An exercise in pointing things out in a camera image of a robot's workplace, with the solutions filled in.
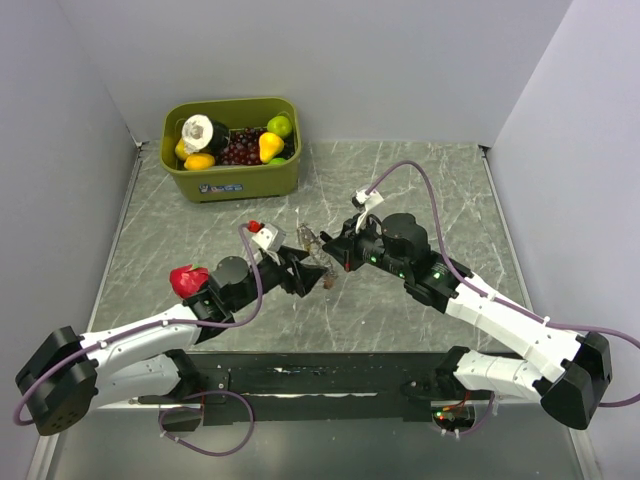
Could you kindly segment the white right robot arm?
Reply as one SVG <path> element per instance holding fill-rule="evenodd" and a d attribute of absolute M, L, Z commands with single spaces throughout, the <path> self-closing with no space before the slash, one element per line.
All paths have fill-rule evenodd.
<path fill-rule="evenodd" d="M 459 398 L 486 390 L 532 401 L 561 424 L 586 429 L 612 380 L 610 345 L 600 333 L 554 329 L 530 318 L 465 266 L 446 263 L 409 213 L 363 228 L 352 217 L 341 233 L 320 235 L 322 249 L 347 271 L 368 264 L 404 282 L 417 302 L 489 334 L 515 358 L 463 347 L 451 349 L 436 378 L 439 391 Z"/>

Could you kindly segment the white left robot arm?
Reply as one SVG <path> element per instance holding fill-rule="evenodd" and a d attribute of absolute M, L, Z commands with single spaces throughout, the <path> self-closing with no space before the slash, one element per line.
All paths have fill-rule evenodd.
<path fill-rule="evenodd" d="M 247 306 L 255 318 L 275 288 L 306 296 L 327 273 L 306 263 L 308 255 L 282 246 L 249 259 L 225 257 L 213 270 L 180 267 L 170 274 L 181 299 L 173 307 L 111 330 L 53 331 L 16 375 L 22 397 L 15 424 L 52 436 L 92 410 L 137 396 L 191 399 L 198 378 L 187 350 L 240 327 L 234 316 Z"/>

